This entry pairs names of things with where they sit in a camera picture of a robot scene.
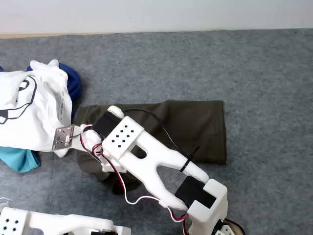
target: white robot part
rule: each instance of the white robot part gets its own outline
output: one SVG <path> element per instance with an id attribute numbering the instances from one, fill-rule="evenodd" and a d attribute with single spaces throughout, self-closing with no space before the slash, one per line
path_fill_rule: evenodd
<path id="1" fill-rule="evenodd" d="M 136 145 L 145 151 L 145 158 L 140 159 L 131 153 Z M 160 199 L 163 207 L 187 210 L 186 205 L 165 188 L 157 174 L 159 165 L 180 170 L 188 161 L 185 156 L 167 148 L 130 117 L 122 119 L 103 140 L 102 147 L 106 157 L 115 159 L 139 179 L 152 195 Z M 189 162 L 183 173 L 204 183 L 209 180 L 208 175 L 193 162 Z"/>
<path id="2" fill-rule="evenodd" d="M 91 232 L 114 232 L 131 235 L 131 229 L 114 226 L 111 220 L 81 215 L 56 215 L 2 208 L 0 230 L 2 235 L 26 235 L 30 228 L 40 229 L 44 235 L 90 235 Z"/>
<path id="3" fill-rule="evenodd" d="M 211 208 L 204 206 L 198 201 L 192 203 L 187 211 L 189 218 L 192 221 L 189 229 L 190 235 L 212 234 L 217 222 L 219 220 L 223 221 L 227 215 L 227 188 L 216 180 L 210 179 L 203 187 L 203 190 L 213 195 L 216 200 Z"/>

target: red and white wire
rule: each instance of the red and white wire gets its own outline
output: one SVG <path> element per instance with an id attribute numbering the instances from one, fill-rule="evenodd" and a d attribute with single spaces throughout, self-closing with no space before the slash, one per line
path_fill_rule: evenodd
<path id="1" fill-rule="evenodd" d="M 108 161 L 108 163 L 111 165 L 111 167 L 113 168 L 113 170 L 114 170 L 115 173 L 117 174 L 118 179 L 119 179 L 119 181 L 120 181 L 120 183 L 121 183 L 121 185 L 122 185 L 122 188 L 123 188 L 123 190 L 124 190 L 125 201 L 126 201 L 128 204 L 130 204 L 130 205 L 135 205 L 135 204 L 137 204 L 140 200 L 145 199 L 145 198 L 153 199 L 153 200 L 158 201 L 158 202 L 160 201 L 160 199 L 158 199 L 158 198 L 156 198 L 156 197 L 153 197 L 153 196 L 148 196 L 148 195 L 143 195 L 143 196 L 139 197 L 139 198 L 138 198 L 136 201 L 134 201 L 134 202 L 131 202 L 130 200 L 128 200 L 128 198 L 127 198 L 127 189 L 126 189 L 126 185 L 125 185 L 125 182 L 124 182 L 124 180 L 123 180 L 121 174 L 118 172 L 118 170 L 116 169 L 116 167 L 114 166 L 114 164 L 113 164 L 106 156 L 104 156 L 104 155 L 102 154 L 102 147 L 101 147 L 100 151 L 96 151 L 96 149 L 99 148 L 100 145 L 101 145 L 100 143 L 99 143 L 99 144 L 96 144 L 96 145 L 92 148 L 92 154 L 94 154 L 95 156 L 101 155 L 101 156 L 104 157 L 104 158 Z M 185 214 L 185 215 L 183 215 L 183 216 L 180 217 L 180 218 L 176 218 L 175 215 L 174 215 L 174 212 L 172 211 L 172 209 L 170 209 L 169 207 L 167 207 L 166 209 L 169 211 L 172 220 L 173 220 L 174 222 L 176 222 L 176 223 L 180 223 L 180 222 L 184 221 L 184 220 L 188 217 L 188 215 Z"/>

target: wire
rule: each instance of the wire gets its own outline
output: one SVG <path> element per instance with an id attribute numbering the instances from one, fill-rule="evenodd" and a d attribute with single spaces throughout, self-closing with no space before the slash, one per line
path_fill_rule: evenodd
<path id="1" fill-rule="evenodd" d="M 182 222 L 182 233 L 183 233 L 183 235 L 189 235 L 189 233 L 187 232 L 187 229 L 186 229 L 185 220 Z"/>
<path id="2" fill-rule="evenodd" d="M 95 151 L 95 149 L 96 149 L 97 147 L 99 147 L 99 145 L 98 145 L 98 146 L 95 145 L 95 146 L 93 147 L 93 153 L 94 153 L 94 151 Z M 130 204 L 130 205 L 135 205 L 135 204 L 137 204 L 140 200 L 146 199 L 146 198 L 148 198 L 148 199 L 153 199 L 153 200 L 158 201 L 158 202 L 160 201 L 160 199 L 158 199 L 158 198 L 156 198 L 156 197 L 153 197 L 153 196 L 148 196 L 148 195 L 143 195 L 143 196 L 139 197 L 139 198 L 138 198 L 136 201 L 134 201 L 134 202 L 129 201 L 128 198 L 127 198 L 127 189 L 126 189 L 126 185 L 125 185 L 125 182 L 124 182 L 124 180 L 123 180 L 121 174 L 118 172 L 118 170 L 116 169 L 116 167 L 114 166 L 114 164 L 113 164 L 106 156 L 104 156 L 102 153 L 101 153 L 101 156 L 104 157 L 104 158 L 108 161 L 108 163 L 109 163 L 109 164 L 111 165 L 111 167 L 113 168 L 114 172 L 117 174 L 117 177 L 118 177 L 118 179 L 119 179 L 119 181 L 120 181 L 120 183 L 121 183 L 121 185 L 122 185 L 122 187 L 123 187 L 123 190 L 124 190 L 125 201 L 126 201 L 128 204 Z M 183 222 L 183 221 L 188 217 L 188 214 L 185 214 L 185 215 L 183 215 L 183 216 L 180 217 L 180 218 L 176 218 L 175 215 L 174 215 L 174 212 L 172 211 L 172 209 L 170 209 L 169 207 L 167 207 L 166 209 L 169 211 L 170 216 L 171 216 L 171 219 L 172 219 L 174 222 L 176 222 L 176 223 Z"/>
<path id="3" fill-rule="evenodd" d="M 0 197 L 0 200 L 7 200 L 7 201 L 10 201 L 10 202 L 13 202 L 13 200 L 12 200 L 12 199 L 7 198 L 7 197 Z"/>
<path id="4" fill-rule="evenodd" d="M 178 147 L 178 145 L 173 141 L 172 137 L 170 136 L 170 134 L 168 133 L 168 131 L 166 130 L 162 120 L 153 112 L 144 110 L 144 109 L 126 109 L 123 112 L 127 113 L 127 112 L 131 112 L 131 111 L 137 111 L 137 112 L 144 112 L 147 114 L 150 114 L 155 120 L 157 120 L 159 122 L 159 125 L 162 127 L 163 131 L 166 133 L 167 137 L 169 138 L 169 140 L 171 141 L 171 143 L 175 146 L 175 148 L 184 156 L 187 156 L 187 154 L 184 153 L 184 151 Z"/>

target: cable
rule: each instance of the cable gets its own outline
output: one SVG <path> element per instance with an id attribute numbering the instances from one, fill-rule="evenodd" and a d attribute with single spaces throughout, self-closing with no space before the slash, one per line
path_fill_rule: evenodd
<path id="1" fill-rule="evenodd" d="M 92 153 L 94 153 L 94 151 L 96 150 L 97 147 L 99 147 L 99 145 L 98 145 L 98 146 L 95 145 L 95 146 L 93 147 Z M 148 196 L 148 195 L 143 195 L 143 196 L 139 197 L 139 198 L 138 198 L 136 201 L 134 201 L 134 202 L 129 201 L 128 198 L 127 198 L 127 189 L 126 189 L 126 185 L 125 185 L 125 182 L 124 182 L 124 180 L 123 180 L 121 174 L 118 172 L 118 170 L 116 169 L 116 167 L 114 166 L 114 164 L 113 164 L 106 156 L 104 156 L 102 153 L 101 153 L 101 156 L 104 157 L 104 158 L 108 161 L 108 163 L 109 163 L 109 164 L 111 165 L 111 167 L 113 168 L 114 172 L 117 174 L 117 177 L 118 177 L 118 179 L 119 179 L 119 181 L 120 181 L 120 183 L 121 183 L 121 185 L 122 185 L 122 187 L 123 187 L 123 190 L 124 190 L 125 201 L 126 201 L 128 204 L 130 204 L 130 205 L 135 205 L 135 204 L 137 204 L 140 200 L 145 199 L 145 198 L 153 199 L 153 200 L 156 200 L 156 201 L 158 201 L 158 202 L 160 201 L 160 199 L 158 199 L 158 198 L 156 198 L 156 197 L 153 197 L 153 196 Z M 188 214 L 185 214 L 185 215 L 183 215 L 183 216 L 180 217 L 180 218 L 176 218 L 175 215 L 174 215 L 174 212 L 173 212 L 169 207 L 167 207 L 166 209 L 169 211 L 170 216 L 171 216 L 171 219 L 172 219 L 174 222 L 176 222 L 176 223 L 183 222 L 183 221 L 188 217 Z"/>
<path id="2" fill-rule="evenodd" d="M 7 201 L 10 201 L 10 202 L 13 202 L 13 200 L 12 200 L 12 199 L 7 198 L 7 197 L 0 197 L 0 200 L 7 200 Z"/>
<path id="3" fill-rule="evenodd" d="M 187 232 L 187 229 L 186 229 L 185 220 L 182 222 L 182 233 L 183 233 L 183 235 L 189 235 L 189 233 Z"/>

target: olive green fabric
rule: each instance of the olive green fabric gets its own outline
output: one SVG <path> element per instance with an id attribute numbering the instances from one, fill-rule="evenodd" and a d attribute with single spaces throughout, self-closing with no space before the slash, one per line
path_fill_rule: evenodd
<path id="1" fill-rule="evenodd" d="M 226 163 L 226 130 L 224 124 L 224 103 L 222 101 L 173 101 L 158 104 L 114 104 L 123 111 L 139 108 L 155 113 L 161 120 L 174 142 L 186 153 L 196 147 L 193 161 L 214 164 Z M 74 124 L 93 124 L 106 112 L 110 105 L 91 105 L 80 107 L 75 115 Z M 175 149 L 160 124 L 149 114 L 127 112 L 147 132 Z M 86 173 L 96 174 L 99 180 L 105 178 L 101 165 L 89 154 L 78 152 L 78 164 Z"/>

